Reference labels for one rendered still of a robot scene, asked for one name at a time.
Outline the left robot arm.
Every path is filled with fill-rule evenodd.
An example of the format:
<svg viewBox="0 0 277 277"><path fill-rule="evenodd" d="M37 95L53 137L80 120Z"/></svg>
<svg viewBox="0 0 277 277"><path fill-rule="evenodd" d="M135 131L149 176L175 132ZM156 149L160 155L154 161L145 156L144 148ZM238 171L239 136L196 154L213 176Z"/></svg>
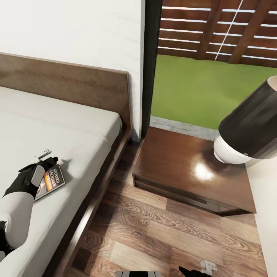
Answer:
<svg viewBox="0 0 277 277"><path fill-rule="evenodd" d="M19 170L18 177L0 200L0 262L28 238L32 207L40 183L45 172L58 161L58 157L41 160L51 152L46 149L31 156L33 164Z"/></svg>

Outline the hardback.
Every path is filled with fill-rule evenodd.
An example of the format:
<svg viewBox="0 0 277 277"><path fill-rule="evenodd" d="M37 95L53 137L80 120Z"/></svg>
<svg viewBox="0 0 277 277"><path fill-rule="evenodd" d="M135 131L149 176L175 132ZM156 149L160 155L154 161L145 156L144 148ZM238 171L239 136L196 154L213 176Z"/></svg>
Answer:
<svg viewBox="0 0 277 277"><path fill-rule="evenodd" d="M40 199L46 194L54 191L55 189L61 187L65 184L65 179L59 164L49 168L45 172L43 179L40 183L39 189L37 191L34 201Z"/></svg>

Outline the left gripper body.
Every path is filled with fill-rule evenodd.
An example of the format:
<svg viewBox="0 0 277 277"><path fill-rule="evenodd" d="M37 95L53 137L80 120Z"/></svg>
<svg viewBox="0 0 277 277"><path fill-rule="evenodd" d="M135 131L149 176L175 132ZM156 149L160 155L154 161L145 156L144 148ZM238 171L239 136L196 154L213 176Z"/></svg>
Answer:
<svg viewBox="0 0 277 277"><path fill-rule="evenodd" d="M43 165L45 165L46 171L48 171L49 168L55 166L57 163L55 162L55 160L54 160L52 157L50 157L50 158L48 158L48 159L46 159L46 160L44 160L44 161L42 161L42 162L39 162L38 164L43 164ZM46 172L46 171L45 171L45 172Z"/></svg>

